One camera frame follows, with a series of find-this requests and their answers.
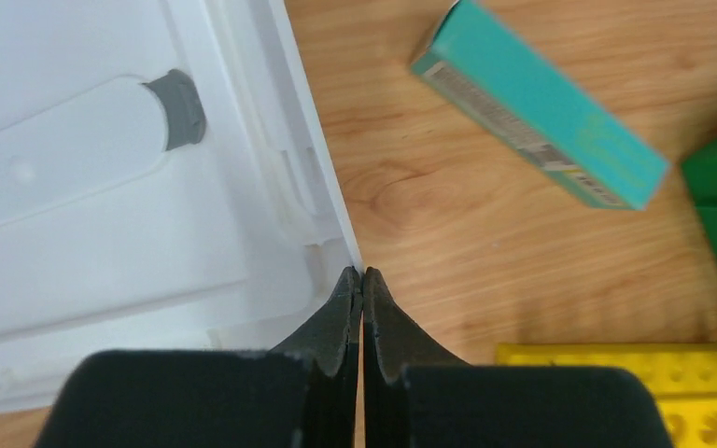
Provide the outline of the teal rectangular box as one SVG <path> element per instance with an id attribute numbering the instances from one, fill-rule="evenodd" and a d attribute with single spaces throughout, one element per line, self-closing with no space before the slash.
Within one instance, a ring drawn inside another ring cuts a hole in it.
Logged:
<path id="1" fill-rule="evenodd" d="M 411 70 L 586 205 L 643 210 L 670 164 L 488 8 L 456 1 Z"/>

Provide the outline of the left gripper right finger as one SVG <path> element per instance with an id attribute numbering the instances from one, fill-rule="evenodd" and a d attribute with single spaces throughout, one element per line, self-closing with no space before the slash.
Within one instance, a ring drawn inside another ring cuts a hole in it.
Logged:
<path id="1" fill-rule="evenodd" d="M 362 281 L 370 447 L 669 447 L 643 383 L 620 368 L 472 365 L 430 337 L 374 268 Z"/>

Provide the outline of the white tray lid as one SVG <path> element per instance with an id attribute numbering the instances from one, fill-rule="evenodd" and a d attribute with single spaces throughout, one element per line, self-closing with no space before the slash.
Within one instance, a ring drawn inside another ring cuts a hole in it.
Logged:
<path id="1" fill-rule="evenodd" d="M 281 1 L 0 1 L 0 414 L 263 349 L 359 247 Z"/>

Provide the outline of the yellow test tube rack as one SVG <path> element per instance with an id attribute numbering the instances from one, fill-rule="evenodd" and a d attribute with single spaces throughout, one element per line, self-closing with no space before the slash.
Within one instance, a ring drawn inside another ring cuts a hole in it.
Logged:
<path id="1" fill-rule="evenodd" d="M 717 343 L 505 343 L 495 363 L 625 369 L 654 395 L 675 447 L 717 447 Z"/>

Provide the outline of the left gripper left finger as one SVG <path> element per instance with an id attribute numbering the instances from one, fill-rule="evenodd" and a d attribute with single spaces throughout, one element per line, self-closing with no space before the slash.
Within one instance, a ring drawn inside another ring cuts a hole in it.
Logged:
<path id="1" fill-rule="evenodd" d="M 69 376 L 39 447 L 350 447 L 360 277 L 269 350 L 110 350 Z"/>

